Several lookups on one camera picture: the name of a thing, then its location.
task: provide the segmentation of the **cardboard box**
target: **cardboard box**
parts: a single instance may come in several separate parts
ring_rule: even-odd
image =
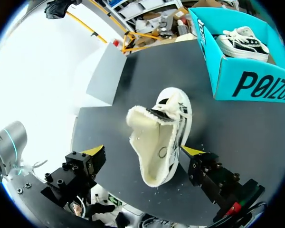
[[[199,0],[192,7],[222,7],[223,5],[215,0]]]
[[[175,20],[178,20],[185,16],[186,14],[189,14],[188,8],[186,7],[180,7],[177,11],[175,11],[172,16]]]
[[[160,16],[161,16],[160,13],[152,13],[152,12],[149,12],[149,13],[145,13],[142,18],[143,18],[144,20],[151,20],[151,19],[154,19],[154,18],[158,18],[158,17],[160,17]]]
[[[135,42],[135,45],[141,47],[144,47],[148,44],[152,44],[155,42],[155,39],[150,38],[150,37],[140,37],[138,38],[138,40]]]
[[[197,7],[189,11],[215,99],[285,103],[285,47],[266,22],[230,9]],[[275,62],[275,65],[223,54],[212,34],[223,34],[223,30],[233,31],[241,26],[249,26],[267,45],[270,51],[268,62]]]

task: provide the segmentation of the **shoe tongue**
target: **shoe tongue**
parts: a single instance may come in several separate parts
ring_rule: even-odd
[[[248,26],[237,28],[237,33],[245,37],[255,37],[255,34]]]

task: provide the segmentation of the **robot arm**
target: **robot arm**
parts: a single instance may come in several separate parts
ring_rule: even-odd
[[[19,166],[26,143],[27,134],[20,122],[0,131],[0,182],[2,176]],[[218,158],[214,153],[182,146],[179,161],[192,185],[200,186],[209,200],[220,207],[210,227],[237,228],[250,221],[254,209],[265,205],[251,206],[265,188],[253,179],[241,185],[239,174],[224,168]],[[72,152],[60,168],[45,174],[46,183],[32,173],[15,175],[8,182],[9,190],[23,214],[40,226],[98,227],[98,223],[81,219],[62,208],[77,197],[89,201],[90,189],[96,185],[96,174],[104,163],[103,145],[81,153]]]

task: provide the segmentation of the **black metal bracket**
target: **black metal bracket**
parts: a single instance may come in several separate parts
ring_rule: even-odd
[[[185,146],[181,147],[181,152],[189,159],[189,165],[183,168],[192,185],[200,186],[209,200],[220,207],[213,222],[226,215],[248,209],[265,191],[265,188],[253,179],[241,185],[239,173],[232,173],[224,168],[214,153],[197,151]]]

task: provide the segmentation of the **sneaker sole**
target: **sneaker sole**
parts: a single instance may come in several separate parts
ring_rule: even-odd
[[[260,60],[263,62],[267,62],[267,60],[268,60],[268,55],[266,55],[266,54],[251,52],[251,51],[245,51],[245,50],[238,50],[234,47],[226,46],[219,39],[217,39],[217,44],[225,55],[228,55],[231,57],[251,58],[251,59]]]
[[[158,98],[156,100],[156,103],[159,103],[161,100],[169,97],[170,94],[175,93],[176,91],[178,91],[181,94],[181,97],[182,97],[182,100],[183,100],[183,105],[187,107],[188,114],[190,114],[192,116],[192,107],[191,107],[190,100],[189,100],[188,96],[186,95],[186,93],[184,91],[182,91],[181,89],[174,88],[174,87],[169,87],[169,88],[166,88],[166,89],[162,90],[162,92],[159,94],[159,96],[158,96]],[[181,144],[180,144],[181,146],[186,144],[186,141],[188,139],[188,136],[189,136],[189,133],[190,133],[190,130],[191,130],[191,125],[192,125],[192,119],[187,119],[184,135],[183,135],[183,138],[182,138],[182,141],[181,141]],[[177,150],[175,153],[176,153],[177,159],[174,162],[174,164],[172,165],[172,168],[171,168],[168,176],[166,177],[166,179],[163,181],[162,184],[167,183],[168,181],[170,181],[172,179],[172,177],[174,176],[176,170],[177,170],[177,167],[178,167],[178,164],[179,164],[179,160],[178,160],[179,150]]]

